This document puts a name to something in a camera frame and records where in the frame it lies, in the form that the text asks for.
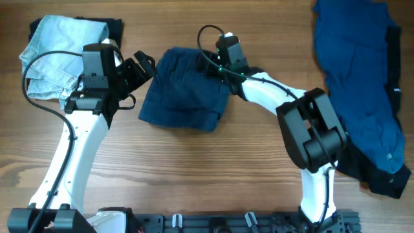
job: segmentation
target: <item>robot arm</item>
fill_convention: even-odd
[[[120,107],[119,101],[131,97],[135,104],[131,92],[155,75],[153,58],[138,51],[134,56],[139,64],[128,58],[115,66],[114,50],[108,44],[84,46],[83,90],[73,92],[65,106],[65,117],[74,130],[74,144],[63,176],[58,180],[58,172],[69,147],[70,135],[66,124],[46,177],[28,208],[12,210],[8,219],[10,232],[28,232],[29,229],[30,232],[43,232],[50,222],[54,222],[54,228],[49,232],[96,232],[99,228],[96,226],[94,229],[93,224],[82,217],[83,195],[94,157],[111,127],[114,114],[119,109],[133,108]],[[50,194],[55,180],[59,182],[58,187],[54,194]],[[52,201],[45,206],[50,195]],[[44,206],[47,211],[42,213],[40,209]],[[39,224],[34,226],[33,222],[38,216]],[[122,228],[125,232],[126,224],[119,225],[125,222],[125,218],[121,212],[111,214],[111,218],[100,226],[104,231],[99,232],[121,232],[119,230]]]
[[[320,230],[324,220],[336,211],[333,168],[346,144],[345,133],[326,93],[321,89],[305,92],[291,88],[265,72],[252,74],[240,41],[232,33],[221,35],[216,46],[217,57],[204,53],[210,55],[206,58],[209,64],[216,63],[210,70],[214,71],[219,64],[217,74],[229,83],[233,94],[278,116],[287,153],[301,169],[300,212],[313,230]],[[244,73],[250,73],[254,79]]]

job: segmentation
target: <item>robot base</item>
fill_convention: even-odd
[[[257,215],[257,224],[248,222],[249,213],[230,216],[163,216],[136,214],[145,233],[295,233],[312,232],[300,212],[278,212]],[[361,233],[358,212],[337,211],[326,219],[321,233]]]

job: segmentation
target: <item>wooden table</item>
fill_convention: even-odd
[[[0,2],[4,3],[0,5],[1,232],[6,232],[10,210],[28,205],[46,174],[63,126],[60,119],[29,105],[20,89],[18,56],[28,44],[28,24],[45,14],[122,18],[124,57],[143,50],[156,60],[174,46],[195,48],[200,27],[218,25],[239,36],[250,65],[295,88],[325,88],[312,49],[315,16],[310,1]],[[414,4],[390,1],[389,11],[403,29],[400,119],[406,165],[414,169]],[[213,49],[216,41],[213,30],[202,37],[206,49]],[[274,115],[233,96],[213,133],[160,129],[137,119],[148,87],[149,83],[133,93],[138,101],[134,110],[115,115],[89,176],[85,213],[104,206],[161,214],[297,210],[300,171],[285,151]],[[59,108],[56,102],[42,104]],[[337,173],[337,207],[359,211],[364,232],[413,231],[413,179],[400,200],[372,194],[364,187]]]

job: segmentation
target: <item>denim jeans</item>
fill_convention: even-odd
[[[20,54],[23,71],[36,56],[54,50],[82,53],[83,46],[108,38],[106,23],[79,20],[63,16],[45,16],[30,43]],[[31,98],[58,98],[61,107],[76,88],[83,72],[82,57],[69,54],[50,54],[37,60],[27,72]]]

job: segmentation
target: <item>blue cloth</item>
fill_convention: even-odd
[[[63,16],[45,16],[30,43],[20,54],[23,71],[28,63],[44,52],[64,50],[82,53],[83,46],[108,38],[106,23]],[[27,72],[30,78],[27,94],[31,98],[58,98],[63,108],[83,72],[82,58],[68,54],[51,54],[33,63]]]
[[[330,99],[355,146],[380,170],[404,163],[404,135],[384,85],[387,83],[388,26],[385,3],[318,0],[314,46],[325,71]]]
[[[196,49],[168,50],[157,65],[139,119],[171,128],[211,132],[224,113],[230,90],[199,68]]]

